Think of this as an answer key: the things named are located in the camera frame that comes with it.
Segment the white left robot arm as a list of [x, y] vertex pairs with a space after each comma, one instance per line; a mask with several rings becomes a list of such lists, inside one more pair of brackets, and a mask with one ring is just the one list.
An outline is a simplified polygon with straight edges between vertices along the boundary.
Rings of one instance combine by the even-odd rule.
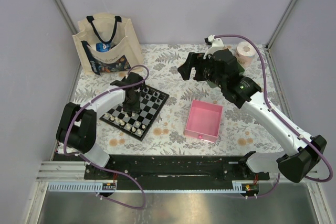
[[56, 132], [56, 140], [64, 148], [71, 147], [85, 161], [96, 167], [96, 174], [102, 179], [109, 179], [114, 167], [108, 163], [110, 156], [97, 143], [97, 120], [116, 105], [132, 114], [140, 110], [140, 91], [145, 79], [135, 72], [129, 73], [121, 81], [114, 81], [106, 91], [84, 104], [69, 102], [66, 104]]

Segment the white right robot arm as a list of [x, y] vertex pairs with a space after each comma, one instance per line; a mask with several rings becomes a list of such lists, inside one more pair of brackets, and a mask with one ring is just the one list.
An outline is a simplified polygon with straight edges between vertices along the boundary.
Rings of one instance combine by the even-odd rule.
[[190, 52], [178, 67], [183, 80], [189, 80], [192, 69], [195, 81], [208, 81], [220, 88], [224, 98], [261, 124], [282, 147], [277, 153], [251, 151], [241, 160], [239, 173], [250, 180], [257, 173], [281, 173], [294, 183], [300, 182], [320, 161], [319, 152], [326, 147], [321, 136], [311, 136], [299, 129], [267, 99], [261, 87], [239, 72], [236, 57], [228, 50], [212, 55]]

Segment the black white chess board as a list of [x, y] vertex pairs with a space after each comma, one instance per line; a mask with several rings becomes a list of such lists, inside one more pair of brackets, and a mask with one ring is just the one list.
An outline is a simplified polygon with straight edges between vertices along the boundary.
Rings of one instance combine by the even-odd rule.
[[118, 104], [106, 112], [100, 120], [142, 141], [170, 96], [145, 85], [140, 96], [140, 110], [128, 115]]

